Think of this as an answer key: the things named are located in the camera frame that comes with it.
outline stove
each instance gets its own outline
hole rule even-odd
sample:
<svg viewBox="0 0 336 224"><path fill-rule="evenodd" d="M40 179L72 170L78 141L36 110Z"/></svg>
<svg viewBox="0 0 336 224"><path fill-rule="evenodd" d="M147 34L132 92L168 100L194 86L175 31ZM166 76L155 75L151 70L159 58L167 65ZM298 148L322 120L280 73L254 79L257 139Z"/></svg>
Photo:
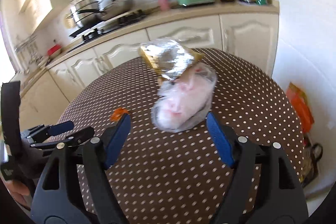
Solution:
<svg viewBox="0 0 336 224"><path fill-rule="evenodd" d="M81 35L81 42L79 44L76 44L74 47L70 48L68 50L68 52L71 52L81 46L83 46L84 44L91 42L92 40L104 36L110 32L113 32L115 30L118 30L120 28L126 27L128 25L132 25L136 22L139 22L141 20L143 20L146 17L146 13L144 13L142 10L138 10L135 13L131 13L129 15L120 17L118 19L116 19L115 21L103 26L102 28L94 28L92 31L85 33L83 35ZM92 27L94 27L95 25L97 25L100 22L95 23L93 26L90 27L83 27L80 28L79 30L77 30L76 32L72 33L70 36L71 37L78 37L79 34L83 33L85 30L90 29Z"/></svg>

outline person's hand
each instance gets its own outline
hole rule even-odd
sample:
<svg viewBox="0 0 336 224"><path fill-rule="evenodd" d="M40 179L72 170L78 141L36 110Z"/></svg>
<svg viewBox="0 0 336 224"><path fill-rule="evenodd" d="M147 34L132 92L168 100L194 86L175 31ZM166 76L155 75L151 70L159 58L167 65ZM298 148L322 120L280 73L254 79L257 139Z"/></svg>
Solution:
<svg viewBox="0 0 336 224"><path fill-rule="evenodd" d="M21 205L25 207L29 207L27 204L24 196L30 195L29 189L26 185L24 185L22 182L18 180L9 180L9 181L4 181L2 180L3 183L5 184L6 188L10 192L11 196Z"/></svg>

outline brown tablecloth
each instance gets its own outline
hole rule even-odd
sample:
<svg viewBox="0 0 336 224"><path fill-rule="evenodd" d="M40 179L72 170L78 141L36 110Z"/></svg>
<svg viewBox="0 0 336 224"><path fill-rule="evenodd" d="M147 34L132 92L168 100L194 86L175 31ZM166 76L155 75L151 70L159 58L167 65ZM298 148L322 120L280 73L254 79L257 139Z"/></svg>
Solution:
<svg viewBox="0 0 336 224"><path fill-rule="evenodd" d="M217 72L212 111L221 122L255 143L279 142L300 175L300 120L278 85L245 60L217 49L196 51L205 53L202 62ZM151 123L157 89L157 75L137 57L87 86L59 122L72 120L72 132L92 126L99 136L113 125L112 112L126 107L132 130L107 175L130 223L206 224L222 200L232 170L219 160L205 122L177 134L159 131ZM247 211L253 206L259 173L256 166ZM82 166L78 175L86 208L94 212Z"/></svg>

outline pot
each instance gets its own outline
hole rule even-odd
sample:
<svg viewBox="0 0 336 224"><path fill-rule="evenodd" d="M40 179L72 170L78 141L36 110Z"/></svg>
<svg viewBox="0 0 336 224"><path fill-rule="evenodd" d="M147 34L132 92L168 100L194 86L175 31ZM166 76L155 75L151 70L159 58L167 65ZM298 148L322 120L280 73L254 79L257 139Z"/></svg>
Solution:
<svg viewBox="0 0 336 224"><path fill-rule="evenodd" d="M72 5L70 10L72 14L67 18L72 17L79 28L100 20L97 15L100 13L98 0L81 0Z"/></svg>
<svg viewBox="0 0 336 224"><path fill-rule="evenodd" d="M98 0L81 0L71 6L71 16L79 28L85 25L106 21L117 15L128 12L134 5L134 0L112 0L105 8L99 10L100 1Z"/></svg>
<svg viewBox="0 0 336 224"><path fill-rule="evenodd" d="M103 21L109 20L117 15L128 12L133 8L134 0L112 0L105 8L100 10L99 18Z"/></svg>
<svg viewBox="0 0 336 224"><path fill-rule="evenodd" d="M98 4L99 4L98 0L81 0L76 4L72 5L70 9L71 12L75 12L81 9L98 9Z"/></svg>

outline pink utensil holder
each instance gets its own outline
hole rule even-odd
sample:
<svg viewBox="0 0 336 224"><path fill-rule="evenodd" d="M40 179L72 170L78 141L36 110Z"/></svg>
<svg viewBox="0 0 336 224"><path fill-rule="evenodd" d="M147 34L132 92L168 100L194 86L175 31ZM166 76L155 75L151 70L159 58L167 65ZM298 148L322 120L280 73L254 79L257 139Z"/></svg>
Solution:
<svg viewBox="0 0 336 224"><path fill-rule="evenodd" d="M161 11L168 11L170 9L168 0L157 0L157 2L159 3Z"/></svg>

